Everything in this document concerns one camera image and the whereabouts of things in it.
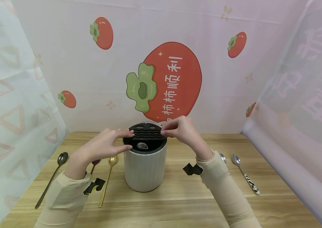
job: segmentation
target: black lid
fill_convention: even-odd
[[[167,142],[167,138],[161,135],[161,127],[151,123],[140,123],[133,125],[129,130],[134,130],[134,137],[123,138],[125,145],[132,145],[130,150],[137,154],[153,154],[162,149]],[[139,143],[145,143],[148,148],[138,147]]]

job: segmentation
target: translucent curtain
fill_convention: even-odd
[[[10,1],[0,1],[0,221],[67,130]]]

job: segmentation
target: gold spoon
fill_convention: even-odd
[[[118,162],[118,155],[115,155],[114,157],[110,157],[109,158],[109,165],[110,165],[110,170],[109,170],[109,174],[108,174],[108,178],[105,182],[105,187],[104,187],[104,191],[103,191],[103,196],[101,197],[101,201],[99,203],[99,208],[103,206],[103,202],[104,202],[104,197],[105,197],[105,192],[106,192],[106,187],[108,186],[109,183],[109,178],[110,178],[110,173],[111,173],[111,169],[113,168],[113,166]]]

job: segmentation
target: persimmon illustration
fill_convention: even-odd
[[[201,69],[185,45],[167,42],[154,49],[139,65],[138,77],[127,75],[127,96],[135,109],[155,122],[187,116],[199,96]]]
[[[93,40],[103,50],[108,50],[113,44],[113,28],[105,17],[98,17],[93,24],[90,25],[90,34]]]
[[[256,102],[253,103],[251,106],[249,106],[247,108],[247,110],[246,110],[246,117],[249,117],[251,115],[251,113],[252,113],[253,109],[255,108],[255,106],[256,106]]]
[[[240,32],[233,36],[228,43],[228,55],[231,58],[237,57],[245,47],[247,42],[247,34]]]
[[[64,90],[62,92],[60,92],[58,94],[58,99],[61,101],[62,104],[64,104],[65,106],[69,107],[69,108],[74,108],[76,107],[76,98],[75,96],[67,91]]]

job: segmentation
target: white ceramic utensil holder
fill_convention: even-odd
[[[137,192],[150,192],[163,182],[167,139],[161,135],[161,127],[152,123],[129,129],[134,136],[123,138],[124,144],[133,147],[124,153],[125,182]]]
[[[137,192],[150,192],[163,182],[166,145],[153,154],[124,153],[124,177],[127,185]]]

